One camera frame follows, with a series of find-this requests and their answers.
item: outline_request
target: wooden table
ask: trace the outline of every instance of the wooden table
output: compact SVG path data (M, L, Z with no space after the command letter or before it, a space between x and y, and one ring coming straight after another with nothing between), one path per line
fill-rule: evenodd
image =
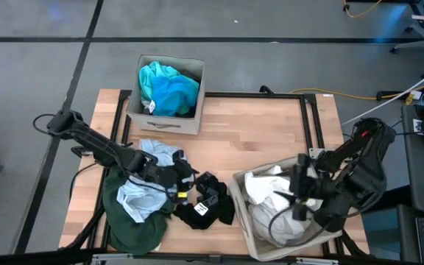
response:
M109 137L113 129L120 90L101 89L91 120L91 128ZM318 94L317 107L326 149L335 149L343 143L338 113L331 95ZM120 127L126 118L123 106ZM314 146L317 137L312 112L307 107ZM119 128L117 139L123 128ZM199 135L181 135L167 132L139 130L130 125L129 142L138 145L140 138L154 138L185 151L190 164L199 172L210 171L221 181L229 183L232 174L252 169L264 163L307 152L300 103L294 99L205 98ZM80 168L93 163L92 157L83 158ZM95 166L80 174L73 195L60 247L70 244L92 217L98 195L102 167ZM197 197L193 189L191 199ZM105 216L99 222L95 247L101 246ZM365 252L369 252L361 216L346 221L345 229ZM331 252L335 252L333 242ZM247 245L235 219L232 225L214 222L207 230L192 230L172 215L168 229L158 250L161 253L221 253L248 255ZM321 256L321 246L310 247L293 255Z

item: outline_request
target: yellow cable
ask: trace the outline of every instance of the yellow cable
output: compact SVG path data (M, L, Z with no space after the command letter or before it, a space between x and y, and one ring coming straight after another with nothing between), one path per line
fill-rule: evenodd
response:
M419 88L415 88L416 91L418 90L422 90L424 89L424 85L420 86ZM375 97L368 97L368 96L354 96L354 95L350 95L350 94L346 94L346 93L340 93L340 92L335 92L335 91L327 91L325 89L320 89L320 88L299 88L296 90L293 90L289 93L296 93L298 91L319 91L319 92L323 92L323 93L330 93L333 95L339 95L339 96L346 96L349 97L351 99L365 99L365 100L377 100L377 98ZM398 96L400 93L395 93L392 95L386 95L386 96L382 96L383 99L389 99L392 98L394 96Z
M346 11L347 15L350 18L358 18L360 16L363 16L364 14L368 13L370 10L372 10L376 5L380 4L382 2L382 0L377 1L375 4L373 4L369 9L367 9L366 11L362 12L361 14L358 15L351 15L349 10L349 6L346 4L346 0L343 0L343 5L346 7L348 6L348 8L346 8L344 11Z

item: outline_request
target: cardboard box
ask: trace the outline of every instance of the cardboard box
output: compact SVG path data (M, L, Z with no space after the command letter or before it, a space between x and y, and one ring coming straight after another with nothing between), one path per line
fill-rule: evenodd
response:
M248 251L250 252L250 256L259 261L272 261L275 259L283 258L293 253L294 251L301 250L306 247L312 247L314 245L320 245L321 243L336 238L342 234L341 231L337 233L324 231L314 240L300 247L276 247L274 244L271 244L268 241L260 240L254 237L252 231L252 218L248 214L246 205L247 202L244 201L243 195L241 194L241 190L244 188L245 173L253 172L254 175L258 175L270 169L274 165L279 165L283 170L286 170L290 169L296 162L297 157L287 158L278 161L277 163L270 163L267 165L259 166L255 169L236 173L233 175L232 182L229 185L229 192L233 198L233 204L235 205L235 213L241 225L245 241L247 242ZM314 235L320 228L321 227L317 223L312 222L309 228L305 231L302 241L310 238L310 236Z
M200 78L199 94L197 96L196 114L193 118L177 118L168 116L153 116L143 114L144 106L141 104L141 87L138 82L138 71L153 61L158 61L164 66L171 66L180 73L191 73ZM135 73L135 84L132 89L127 114L135 126L142 130L154 130L169 133L186 133L197 135L199 133L202 104L204 102L204 61L166 55L141 55Z

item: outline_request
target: black cloth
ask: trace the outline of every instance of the black cloth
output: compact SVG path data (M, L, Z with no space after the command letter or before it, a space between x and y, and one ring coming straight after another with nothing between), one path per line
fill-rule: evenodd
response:
M204 215L194 209L194 205L178 205L173 214L178 216L192 229L205 230L219 218L221 222L231 225L235 214L235 207L232 198L227 195L227 185L219 182L217 178L209 172L202 174L196 180L196 190L202 194L197 198L197 203L201 203L207 208Z

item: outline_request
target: blue cloth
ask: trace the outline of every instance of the blue cloth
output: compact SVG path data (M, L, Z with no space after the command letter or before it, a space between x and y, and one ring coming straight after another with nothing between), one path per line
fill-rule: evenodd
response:
M174 116L175 113L184 114L190 107L196 105L199 85L194 86L184 76L156 77L152 80L155 88L152 101L155 102L153 115Z
M162 66L158 61L142 67L138 72L138 81L142 104L147 107L150 100L155 102L153 115L185 114L197 103L199 83L171 66Z
M158 159L158 166L172 166L173 154L177 151L175 146L168 146L157 140L141 139L141 149L154 155ZM130 176L117 191L117 202L121 204L125 211L137 223L145 222L145 219L154 211L160 210L161 206L166 202L166 194L162 192L164 187L155 183L147 183L135 176ZM194 176L184 179L183 182L194 181ZM168 190L170 193L177 191L176 186Z

